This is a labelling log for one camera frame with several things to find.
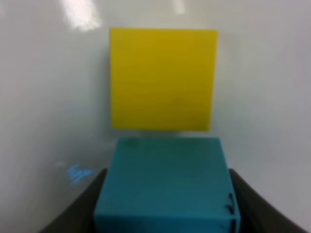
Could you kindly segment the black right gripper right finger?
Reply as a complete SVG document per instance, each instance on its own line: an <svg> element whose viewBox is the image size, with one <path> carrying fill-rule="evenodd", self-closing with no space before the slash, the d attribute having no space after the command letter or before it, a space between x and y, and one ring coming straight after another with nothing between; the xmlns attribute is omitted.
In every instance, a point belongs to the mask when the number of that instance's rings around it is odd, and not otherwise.
<svg viewBox="0 0 311 233"><path fill-rule="evenodd" d="M305 233L262 196L235 170L229 170L241 214L241 233Z"/></svg>

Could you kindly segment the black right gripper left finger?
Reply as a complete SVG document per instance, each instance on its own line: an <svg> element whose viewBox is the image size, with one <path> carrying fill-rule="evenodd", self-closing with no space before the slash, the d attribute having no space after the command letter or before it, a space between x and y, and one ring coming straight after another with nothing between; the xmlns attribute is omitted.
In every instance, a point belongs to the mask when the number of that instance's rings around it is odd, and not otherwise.
<svg viewBox="0 0 311 233"><path fill-rule="evenodd" d="M93 213L105 181L104 168L87 189L58 217L41 230L42 233L95 233Z"/></svg>

